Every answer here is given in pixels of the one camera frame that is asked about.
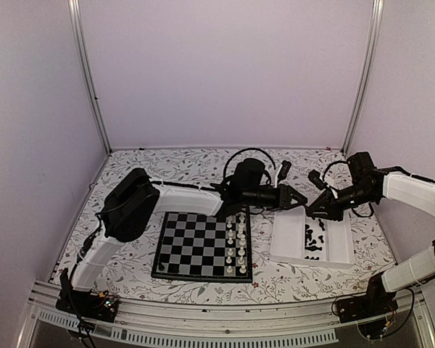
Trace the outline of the white plastic divided tray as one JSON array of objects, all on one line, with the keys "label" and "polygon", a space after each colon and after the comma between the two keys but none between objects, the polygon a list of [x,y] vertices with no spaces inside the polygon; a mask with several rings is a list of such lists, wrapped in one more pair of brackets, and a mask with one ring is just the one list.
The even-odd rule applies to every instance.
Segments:
[{"label": "white plastic divided tray", "polygon": [[274,215],[269,260],[340,270],[355,263],[349,213],[343,220],[311,218],[300,207]]}]

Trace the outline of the black and grey chessboard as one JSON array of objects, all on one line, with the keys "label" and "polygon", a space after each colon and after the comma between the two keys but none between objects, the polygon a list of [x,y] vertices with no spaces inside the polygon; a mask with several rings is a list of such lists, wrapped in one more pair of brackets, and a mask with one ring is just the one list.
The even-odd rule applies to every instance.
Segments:
[{"label": "black and grey chessboard", "polygon": [[[251,283],[253,273],[250,213],[247,208],[240,212],[246,215],[246,231],[249,237],[246,276],[225,275],[227,217],[167,212],[159,234],[151,272],[152,278],[193,282]],[[159,264],[165,266],[164,271],[158,271]],[[172,265],[179,265],[178,273],[171,272]]]}]

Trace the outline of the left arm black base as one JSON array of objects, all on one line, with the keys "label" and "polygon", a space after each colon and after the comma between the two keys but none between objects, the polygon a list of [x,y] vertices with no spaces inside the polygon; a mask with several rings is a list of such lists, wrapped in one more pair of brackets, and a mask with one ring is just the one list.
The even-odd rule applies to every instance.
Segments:
[{"label": "left arm black base", "polygon": [[78,313],[82,318],[114,323],[119,300],[118,295],[110,294],[108,291],[98,294],[76,290],[63,294],[61,291],[56,308],[75,315]]}]

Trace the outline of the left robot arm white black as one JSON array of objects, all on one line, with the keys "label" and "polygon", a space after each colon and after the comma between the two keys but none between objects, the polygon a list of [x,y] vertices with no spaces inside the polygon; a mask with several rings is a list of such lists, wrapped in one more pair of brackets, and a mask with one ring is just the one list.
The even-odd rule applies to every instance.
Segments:
[{"label": "left robot arm white black", "polygon": [[96,277],[126,243],[139,239],[154,213],[185,212],[226,218],[244,207],[291,210],[305,206],[307,197],[282,184],[283,165],[270,175],[257,159],[237,164],[234,174],[207,188],[183,183],[151,181],[143,168],[135,168],[108,194],[97,212],[99,224],[84,240],[72,269],[60,275],[62,296],[77,314],[93,309],[90,295]]}]

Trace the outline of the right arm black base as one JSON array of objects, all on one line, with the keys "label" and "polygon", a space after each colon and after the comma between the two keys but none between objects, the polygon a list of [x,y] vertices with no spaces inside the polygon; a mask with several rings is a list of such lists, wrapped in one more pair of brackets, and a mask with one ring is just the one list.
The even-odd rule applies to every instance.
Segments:
[{"label": "right arm black base", "polygon": [[335,298],[331,305],[331,312],[341,323],[381,316],[378,320],[368,321],[358,326],[360,334],[369,340],[385,337],[396,320],[397,310],[396,292],[340,296]]}]

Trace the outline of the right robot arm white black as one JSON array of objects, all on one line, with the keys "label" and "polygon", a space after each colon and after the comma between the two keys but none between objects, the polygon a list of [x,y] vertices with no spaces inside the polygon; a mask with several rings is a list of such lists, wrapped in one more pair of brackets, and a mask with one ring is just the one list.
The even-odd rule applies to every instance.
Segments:
[{"label": "right robot arm white black", "polygon": [[[308,179],[322,191],[306,209],[310,218],[341,221],[346,210],[363,204],[379,204],[382,199],[400,202],[435,218],[435,181],[409,173],[400,166],[378,168],[368,152],[358,152],[344,161],[352,185],[343,189],[327,183],[312,170]],[[360,309],[375,316],[397,291],[435,278],[435,239],[431,246],[398,265],[370,278]]]}]

